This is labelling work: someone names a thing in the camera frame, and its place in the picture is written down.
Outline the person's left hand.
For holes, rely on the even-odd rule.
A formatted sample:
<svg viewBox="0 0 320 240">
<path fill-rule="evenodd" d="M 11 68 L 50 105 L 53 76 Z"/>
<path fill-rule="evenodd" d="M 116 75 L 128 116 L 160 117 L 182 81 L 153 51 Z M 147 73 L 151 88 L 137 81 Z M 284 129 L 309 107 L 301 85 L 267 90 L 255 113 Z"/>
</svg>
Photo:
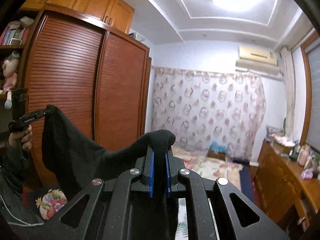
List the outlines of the person's left hand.
<svg viewBox="0 0 320 240">
<path fill-rule="evenodd" d="M 22 132 L 10 133 L 9 145 L 12 148 L 18 148 L 19 146 L 21 146 L 21 148 L 24 151 L 28 152 L 32 147 L 32 139 L 33 139 L 32 126 L 29 125 Z"/>
</svg>

